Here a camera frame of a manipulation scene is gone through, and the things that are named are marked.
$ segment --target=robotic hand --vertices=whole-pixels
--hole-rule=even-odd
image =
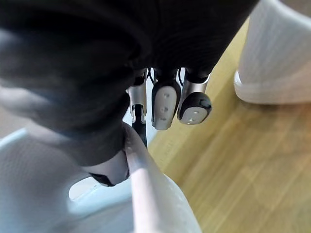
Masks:
[[[0,101],[32,120],[33,137],[116,185],[128,177],[122,117],[129,103],[146,143],[147,68],[155,71],[153,126],[168,129],[176,111],[183,124],[201,123],[210,112],[209,73],[256,2],[2,1]]]

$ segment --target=black sleeve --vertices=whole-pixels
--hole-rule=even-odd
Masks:
[[[0,100],[80,165],[104,162],[123,147],[125,90],[134,82],[125,64],[135,47],[79,4],[1,1]]]
[[[0,2],[0,101],[80,165],[123,146],[137,69],[211,72],[257,0]]]

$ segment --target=white cylinder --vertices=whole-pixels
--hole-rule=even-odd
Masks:
[[[311,101],[311,1],[261,0],[250,16],[237,96],[260,104]]]
[[[179,187],[160,172],[142,140],[125,125],[130,179],[69,198],[89,176],[60,150],[25,130],[0,141],[1,233],[201,233]]]

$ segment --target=wire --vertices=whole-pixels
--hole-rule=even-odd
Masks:
[[[153,79],[152,76],[151,76],[151,68],[148,68],[147,78],[150,78],[152,84],[154,84],[154,79]]]
[[[181,77],[180,77],[180,70],[181,70],[181,68],[178,69],[178,79],[179,79],[179,82],[180,82],[181,86],[183,86],[184,83],[183,83],[183,81],[181,80]]]

